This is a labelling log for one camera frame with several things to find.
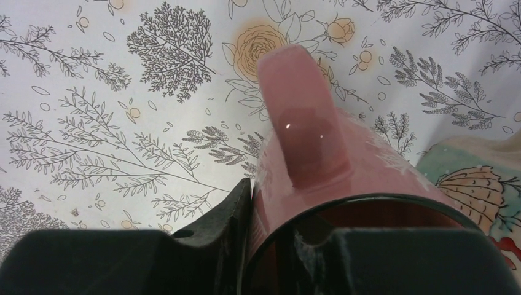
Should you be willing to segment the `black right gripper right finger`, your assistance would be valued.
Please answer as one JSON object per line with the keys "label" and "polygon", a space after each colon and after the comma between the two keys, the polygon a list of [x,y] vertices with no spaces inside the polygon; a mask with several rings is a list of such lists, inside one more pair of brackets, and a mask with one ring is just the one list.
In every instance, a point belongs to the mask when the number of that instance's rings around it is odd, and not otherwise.
{"label": "black right gripper right finger", "polygon": [[340,228],[281,258],[282,294],[519,294],[496,246],[476,230]]}

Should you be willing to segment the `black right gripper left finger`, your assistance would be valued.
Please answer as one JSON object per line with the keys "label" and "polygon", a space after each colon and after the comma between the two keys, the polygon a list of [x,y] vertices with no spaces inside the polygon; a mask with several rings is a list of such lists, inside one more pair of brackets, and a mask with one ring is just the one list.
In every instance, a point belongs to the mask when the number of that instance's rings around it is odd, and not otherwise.
{"label": "black right gripper left finger", "polygon": [[1,266],[2,294],[236,294],[251,209],[240,180],[216,207],[162,230],[38,230]]}

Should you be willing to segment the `pink speckled mug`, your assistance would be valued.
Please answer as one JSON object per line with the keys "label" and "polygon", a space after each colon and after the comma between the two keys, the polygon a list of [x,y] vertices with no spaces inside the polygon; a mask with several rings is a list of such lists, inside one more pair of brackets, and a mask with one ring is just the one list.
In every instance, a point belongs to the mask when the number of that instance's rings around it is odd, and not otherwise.
{"label": "pink speckled mug", "polygon": [[256,65],[273,132],[260,150],[246,248],[245,294],[291,294],[282,285],[293,233],[320,244],[336,229],[476,225],[355,116],[337,108],[300,45]]}

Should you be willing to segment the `floral cream mug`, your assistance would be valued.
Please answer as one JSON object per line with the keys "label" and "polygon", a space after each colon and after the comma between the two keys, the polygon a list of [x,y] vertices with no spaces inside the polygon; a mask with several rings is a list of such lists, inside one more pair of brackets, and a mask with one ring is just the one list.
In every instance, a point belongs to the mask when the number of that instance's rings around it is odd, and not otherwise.
{"label": "floral cream mug", "polygon": [[506,140],[443,140],[416,168],[490,237],[519,280],[520,132]]}

